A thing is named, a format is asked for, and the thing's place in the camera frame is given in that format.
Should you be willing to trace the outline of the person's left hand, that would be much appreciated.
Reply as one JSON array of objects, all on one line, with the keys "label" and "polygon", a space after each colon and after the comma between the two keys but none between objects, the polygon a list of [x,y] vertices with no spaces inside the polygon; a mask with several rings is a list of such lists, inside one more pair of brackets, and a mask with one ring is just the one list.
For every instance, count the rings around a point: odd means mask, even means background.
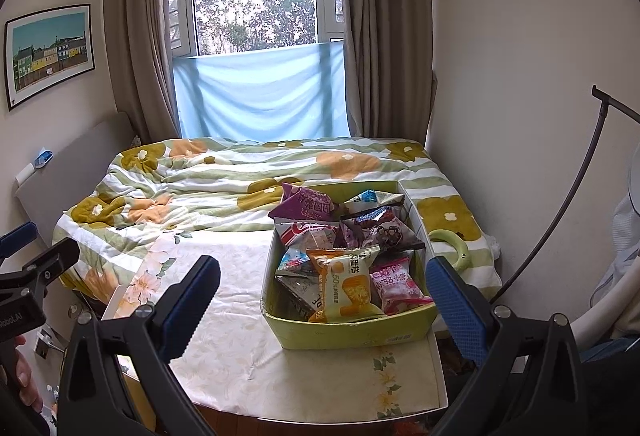
[{"label": "person's left hand", "polygon": [[32,377],[32,368],[20,351],[20,347],[26,344],[24,335],[14,338],[13,349],[16,357],[15,373],[17,381],[20,383],[20,398],[25,406],[29,406],[37,413],[43,408],[43,400],[39,393],[37,384]]}]

